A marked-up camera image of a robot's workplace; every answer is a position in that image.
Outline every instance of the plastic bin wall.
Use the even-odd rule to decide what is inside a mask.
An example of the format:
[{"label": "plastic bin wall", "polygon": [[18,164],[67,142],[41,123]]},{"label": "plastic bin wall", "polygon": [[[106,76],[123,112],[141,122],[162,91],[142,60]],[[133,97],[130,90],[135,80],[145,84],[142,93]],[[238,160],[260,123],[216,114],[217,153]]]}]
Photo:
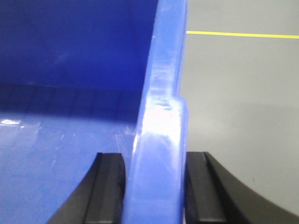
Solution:
[{"label": "plastic bin wall", "polygon": [[97,152],[124,156],[123,224],[180,223],[185,0],[0,8],[0,223],[45,223]]}]

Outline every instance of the gray floor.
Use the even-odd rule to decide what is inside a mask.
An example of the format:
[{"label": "gray floor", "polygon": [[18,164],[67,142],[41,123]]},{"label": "gray floor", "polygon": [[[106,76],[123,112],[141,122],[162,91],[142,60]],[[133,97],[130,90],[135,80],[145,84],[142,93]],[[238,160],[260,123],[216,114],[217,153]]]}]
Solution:
[{"label": "gray floor", "polygon": [[[299,1],[189,0],[189,30],[299,35]],[[187,35],[189,151],[299,215],[299,40]]]}]

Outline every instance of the blue plastic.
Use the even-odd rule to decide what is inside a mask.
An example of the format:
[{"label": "blue plastic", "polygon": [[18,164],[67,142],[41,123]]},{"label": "blue plastic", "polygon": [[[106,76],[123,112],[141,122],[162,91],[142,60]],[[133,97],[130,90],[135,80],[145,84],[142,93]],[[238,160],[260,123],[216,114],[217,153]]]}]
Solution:
[{"label": "blue plastic", "polygon": [[125,158],[123,224],[180,223],[186,1],[0,8],[0,223],[45,223],[97,152]]}]

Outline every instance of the yellow stripe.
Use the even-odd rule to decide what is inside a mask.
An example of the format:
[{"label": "yellow stripe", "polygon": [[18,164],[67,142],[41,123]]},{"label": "yellow stripe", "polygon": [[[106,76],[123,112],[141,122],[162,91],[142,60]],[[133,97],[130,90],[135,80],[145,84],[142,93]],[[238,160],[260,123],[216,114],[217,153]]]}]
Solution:
[{"label": "yellow stripe", "polygon": [[281,34],[245,34],[245,33],[226,33],[226,32],[209,32],[209,31],[187,31],[188,34],[201,35],[222,35],[222,36],[247,36],[247,37],[268,37],[268,38],[287,38],[299,39],[299,35],[281,35]]}]

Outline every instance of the bin floor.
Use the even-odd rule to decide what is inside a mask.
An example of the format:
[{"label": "bin floor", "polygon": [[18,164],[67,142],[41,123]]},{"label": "bin floor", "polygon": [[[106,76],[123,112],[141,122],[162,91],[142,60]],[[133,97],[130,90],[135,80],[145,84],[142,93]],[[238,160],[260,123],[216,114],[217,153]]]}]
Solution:
[{"label": "bin floor", "polygon": [[45,223],[97,152],[128,170],[141,93],[0,85],[0,223]]}]

